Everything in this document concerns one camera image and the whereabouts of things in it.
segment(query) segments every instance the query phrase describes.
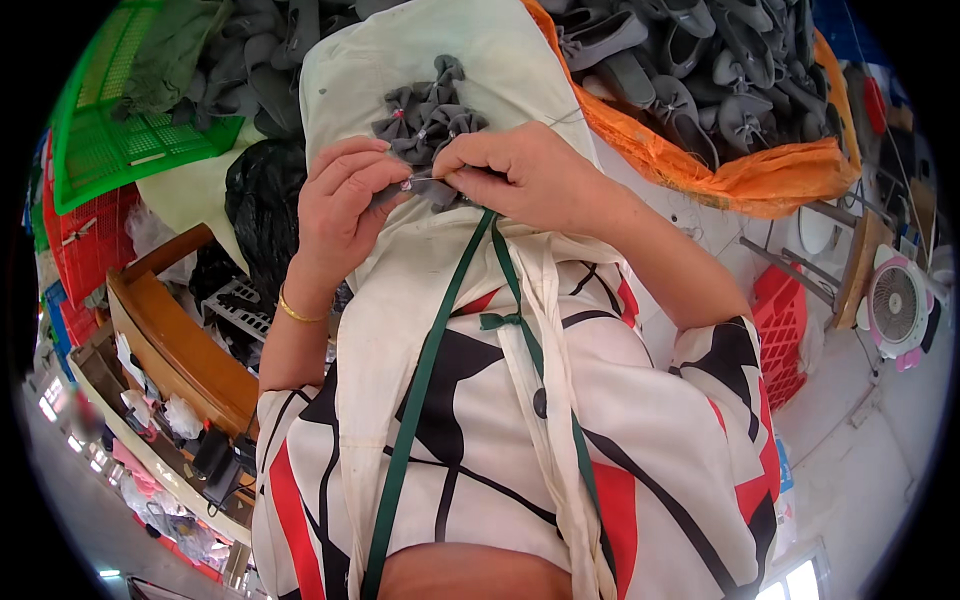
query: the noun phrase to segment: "electric fan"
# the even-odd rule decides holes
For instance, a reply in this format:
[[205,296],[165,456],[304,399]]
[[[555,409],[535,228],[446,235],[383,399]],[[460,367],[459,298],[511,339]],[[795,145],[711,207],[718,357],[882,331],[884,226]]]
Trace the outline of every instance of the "electric fan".
[[897,371],[920,364],[920,342],[933,310],[933,293],[917,263],[885,244],[876,249],[874,278],[856,311],[856,324],[870,331],[884,358],[897,359]]

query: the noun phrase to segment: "gold bracelet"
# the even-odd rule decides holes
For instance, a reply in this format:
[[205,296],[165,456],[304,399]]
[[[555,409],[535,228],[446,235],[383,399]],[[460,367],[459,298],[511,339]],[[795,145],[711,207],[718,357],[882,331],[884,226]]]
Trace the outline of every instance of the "gold bracelet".
[[285,313],[287,313],[288,315],[290,315],[290,317],[291,317],[292,319],[296,319],[297,321],[300,321],[301,323],[318,323],[318,322],[320,322],[320,321],[322,321],[323,319],[326,318],[326,315],[320,317],[319,319],[308,319],[308,318],[306,318],[306,317],[303,317],[302,315],[298,315],[298,314],[294,311],[294,309],[293,309],[293,308],[290,308],[290,305],[287,304],[287,300],[285,300],[285,299],[283,298],[283,286],[284,286],[285,284],[286,284],[286,281],[284,281],[283,283],[280,284],[280,308],[283,309],[283,312],[285,312]]

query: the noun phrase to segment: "pink cloth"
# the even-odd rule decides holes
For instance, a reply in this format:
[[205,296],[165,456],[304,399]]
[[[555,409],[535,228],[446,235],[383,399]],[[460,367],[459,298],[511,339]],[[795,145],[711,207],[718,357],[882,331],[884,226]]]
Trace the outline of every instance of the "pink cloth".
[[163,486],[154,479],[147,468],[117,439],[113,440],[113,459],[123,463],[124,467],[130,470],[138,492],[150,498],[153,497],[154,492],[163,490]]

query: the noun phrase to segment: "woman's left hand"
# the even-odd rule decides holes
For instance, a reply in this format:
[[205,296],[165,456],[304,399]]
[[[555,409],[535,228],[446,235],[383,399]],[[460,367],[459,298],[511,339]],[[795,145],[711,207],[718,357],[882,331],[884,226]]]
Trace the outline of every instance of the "woman's left hand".
[[410,177],[410,167],[384,153],[388,142],[362,135],[326,146],[300,191],[300,249],[290,263],[297,287],[332,293],[373,250],[387,216],[410,194],[368,208],[374,193]]

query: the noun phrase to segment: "hand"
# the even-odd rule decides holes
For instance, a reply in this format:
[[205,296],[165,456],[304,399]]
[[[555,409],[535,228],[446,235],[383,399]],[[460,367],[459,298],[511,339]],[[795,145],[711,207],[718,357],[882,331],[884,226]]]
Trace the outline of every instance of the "hand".
[[[505,173],[509,183],[465,165],[491,167]],[[539,121],[505,132],[458,135],[437,156],[433,176],[525,225],[601,240],[619,215],[639,204]]]
[[[391,211],[410,199],[397,194],[368,208],[374,193],[410,177],[410,167],[384,154],[388,148],[388,142],[358,135],[323,148],[314,158],[300,191],[300,249],[288,270],[300,302],[314,292],[331,294],[370,255]],[[306,282],[311,289],[304,289]]]

